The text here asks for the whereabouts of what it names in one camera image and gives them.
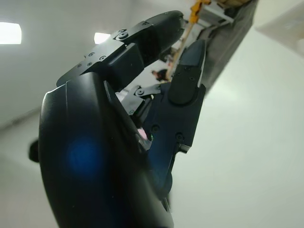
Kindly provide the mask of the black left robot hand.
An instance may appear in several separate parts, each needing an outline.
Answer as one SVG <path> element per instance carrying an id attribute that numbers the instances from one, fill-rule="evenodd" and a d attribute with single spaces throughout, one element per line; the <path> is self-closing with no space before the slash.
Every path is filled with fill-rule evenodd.
<path id="1" fill-rule="evenodd" d="M 38 161 L 61 228 L 172 228 L 175 156 L 194 139 L 206 44 L 182 55 L 171 82 L 126 88 L 183 34 L 168 11 L 115 32 L 61 76 L 42 102 Z"/>

